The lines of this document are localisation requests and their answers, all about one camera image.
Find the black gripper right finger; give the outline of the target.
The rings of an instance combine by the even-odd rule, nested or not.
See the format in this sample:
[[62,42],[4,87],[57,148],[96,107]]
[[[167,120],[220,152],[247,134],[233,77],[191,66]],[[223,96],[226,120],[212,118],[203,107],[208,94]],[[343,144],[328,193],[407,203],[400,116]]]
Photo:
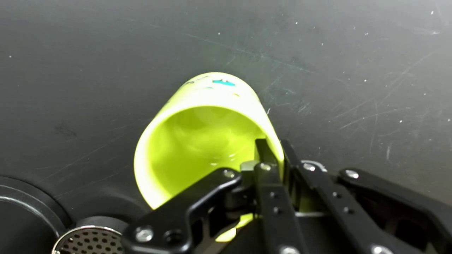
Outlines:
[[452,207],[357,168],[331,173],[283,142],[284,183],[299,211],[324,211],[352,254],[452,254]]

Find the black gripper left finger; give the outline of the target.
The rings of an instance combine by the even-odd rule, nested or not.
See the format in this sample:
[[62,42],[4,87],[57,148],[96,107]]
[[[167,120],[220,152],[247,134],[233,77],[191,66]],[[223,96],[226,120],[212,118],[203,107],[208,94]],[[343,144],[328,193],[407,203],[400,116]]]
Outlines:
[[254,149],[250,169],[218,168],[130,223],[122,234],[124,254],[194,254],[237,226],[243,214],[251,214],[253,240],[264,254],[304,254],[277,158],[266,140],[256,140]]

